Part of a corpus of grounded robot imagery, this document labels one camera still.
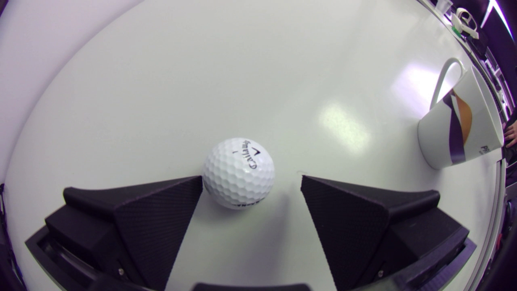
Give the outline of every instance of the hand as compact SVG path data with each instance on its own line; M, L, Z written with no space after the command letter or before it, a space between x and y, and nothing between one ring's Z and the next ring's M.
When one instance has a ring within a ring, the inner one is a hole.
M505 131L505 142L510 142L506 145L507 148L517 143L517 124L513 123L508 126Z

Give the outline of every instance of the white mug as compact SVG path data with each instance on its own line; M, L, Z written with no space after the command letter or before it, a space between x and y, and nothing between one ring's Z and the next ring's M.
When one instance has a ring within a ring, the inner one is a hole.
M437 103L445 73L461 67L459 81ZM418 143L427 163L442 169L482 156L504 144L503 127L488 85L480 72L448 59L438 77L430 111L418 123Z

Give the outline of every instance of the white table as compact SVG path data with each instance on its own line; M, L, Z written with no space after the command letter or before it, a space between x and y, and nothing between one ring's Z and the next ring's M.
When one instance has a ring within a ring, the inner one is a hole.
M449 31L412 0L139 4L63 68L15 148L6 204L29 288L57 288L24 241L64 204L64 187L200 174L212 146L242 136L273 157L273 190L246 211L224 209L203 193L167 290L196 282L335 290L300 192L302 174L439 190L439 207L478 245L447 287L463 289L493 228L501 155L442 171L423 159L417 123L451 56L470 64ZM450 71L442 92L458 75Z

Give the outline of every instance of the white wall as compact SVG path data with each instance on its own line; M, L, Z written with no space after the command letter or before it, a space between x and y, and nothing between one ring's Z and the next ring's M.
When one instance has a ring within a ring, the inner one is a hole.
M0 17L0 183L34 105L95 34L143 0L11 0Z

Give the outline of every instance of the white golf ball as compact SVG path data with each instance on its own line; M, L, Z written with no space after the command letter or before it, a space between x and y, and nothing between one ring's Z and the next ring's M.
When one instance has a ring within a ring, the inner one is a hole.
M231 138L216 145L203 166L206 190L215 201L231 209L244 209L262 201L274 180L271 156L247 138Z

